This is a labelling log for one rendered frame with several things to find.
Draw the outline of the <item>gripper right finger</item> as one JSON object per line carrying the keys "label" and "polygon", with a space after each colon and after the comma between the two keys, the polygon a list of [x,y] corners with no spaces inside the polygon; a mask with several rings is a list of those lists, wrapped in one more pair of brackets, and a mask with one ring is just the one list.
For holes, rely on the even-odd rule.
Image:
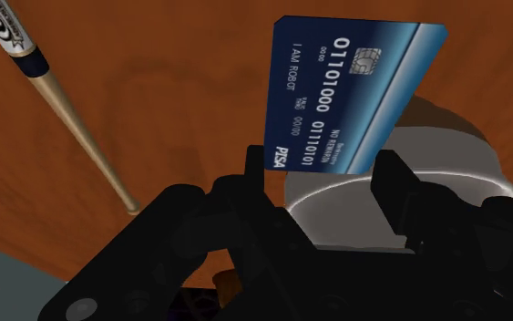
{"label": "gripper right finger", "polygon": [[370,190],[420,268],[415,321],[513,321],[513,198],[480,205],[380,150]]}

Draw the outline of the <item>blue bank card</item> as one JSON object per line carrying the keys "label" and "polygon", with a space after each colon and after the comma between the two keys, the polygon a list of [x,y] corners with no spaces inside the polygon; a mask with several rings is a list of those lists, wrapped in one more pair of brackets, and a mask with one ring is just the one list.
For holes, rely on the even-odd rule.
{"label": "blue bank card", "polygon": [[447,36],[442,24],[280,18],[272,35],[265,169],[366,172]]}

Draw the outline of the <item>silver metal bowl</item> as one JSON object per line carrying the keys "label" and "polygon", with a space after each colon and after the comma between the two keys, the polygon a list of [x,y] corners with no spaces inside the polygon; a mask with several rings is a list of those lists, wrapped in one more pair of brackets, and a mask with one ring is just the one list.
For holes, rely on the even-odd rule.
{"label": "silver metal bowl", "polygon": [[[484,134],[424,98],[410,99],[384,147],[419,179],[445,185],[470,204],[491,196],[513,198],[513,183]],[[320,249],[402,253],[405,237],[394,234],[376,203],[371,175],[289,172],[285,207]]]}

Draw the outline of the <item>wooden baseball bat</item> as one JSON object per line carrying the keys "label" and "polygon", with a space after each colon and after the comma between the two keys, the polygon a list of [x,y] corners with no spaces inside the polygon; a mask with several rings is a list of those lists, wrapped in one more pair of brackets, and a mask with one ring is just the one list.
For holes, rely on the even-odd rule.
{"label": "wooden baseball bat", "polygon": [[66,92],[53,74],[39,46],[6,0],[0,0],[0,46],[62,120],[88,157],[94,161],[130,215],[139,213],[139,203],[129,193],[107,157],[100,150]]}

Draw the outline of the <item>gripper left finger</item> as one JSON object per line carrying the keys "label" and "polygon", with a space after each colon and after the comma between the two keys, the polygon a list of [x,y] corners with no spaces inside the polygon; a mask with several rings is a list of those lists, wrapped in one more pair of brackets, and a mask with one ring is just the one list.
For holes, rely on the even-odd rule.
{"label": "gripper left finger", "polygon": [[314,247],[263,190],[263,148],[245,171],[211,188],[176,184],[50,299],[37,321],[169,321],[185,280],[215,250],[229,251],[241,292],[215,321],[313,321],[313,283],[302,283]]}

